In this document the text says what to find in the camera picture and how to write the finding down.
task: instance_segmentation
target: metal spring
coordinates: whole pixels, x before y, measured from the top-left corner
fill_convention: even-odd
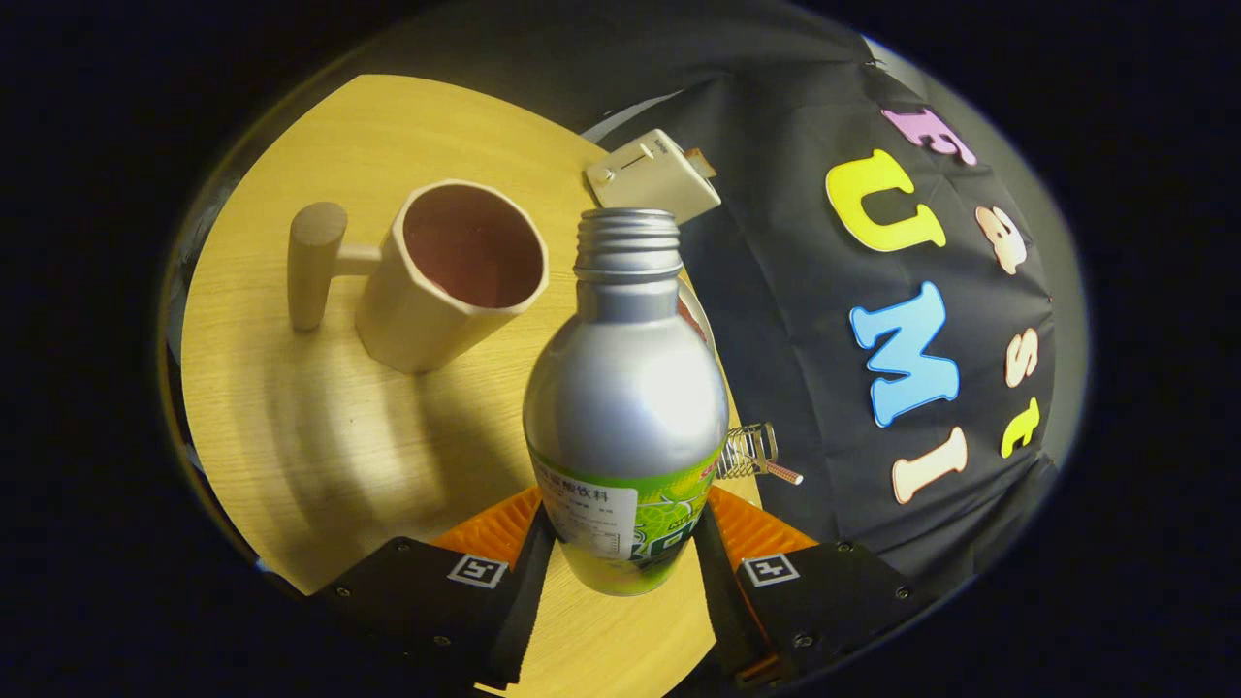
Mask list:
[[[730,428],[715,474],[722,479],[766,474],[777,455],[776,432],[772,431],[771,422]]]

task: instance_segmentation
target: bottle neck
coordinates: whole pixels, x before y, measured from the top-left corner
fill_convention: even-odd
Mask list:
[[[630,323],[676,314],[680,231],[655,209],[596,209],[577,226],[577,315]]]
[[[577,282],[577,317],[587,323],[643,323],[676,314],[675,278],[647,283]]]

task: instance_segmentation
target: wooden mug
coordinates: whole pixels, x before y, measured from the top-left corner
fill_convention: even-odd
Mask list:
[[[401,373],[434,370],[521,314],[547,287],[547,246],[500,191],[463,180],[414,190],[380,247],[341,245],[338,204],[303,209],[289,229],[294,329],[323,319],[336,276],[370,276],[355,315],[371,358]]]

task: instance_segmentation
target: blue letter m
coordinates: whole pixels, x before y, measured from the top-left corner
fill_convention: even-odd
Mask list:
[[[877,378],[870,385],[870,401],[879,426],[886,427],[897,415],[932,400],[957,399],[961,389],[957,364],[922,353],[947,319],[943,297],[930,281],[922,283],[922,292],[911,301],[874,313],[861,308],[849,313],[854,337],[862,349],[875,347],[880,337],[896,330],[866,363],[875,373],[905,375],[896,380]]]

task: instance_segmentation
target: white light switch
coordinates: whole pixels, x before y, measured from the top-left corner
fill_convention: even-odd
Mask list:
[[[627,143],[586,169],[604,207],[663,209],[680,225],[720,205],[715,176],[696,148],[685,153],[660,129]]]

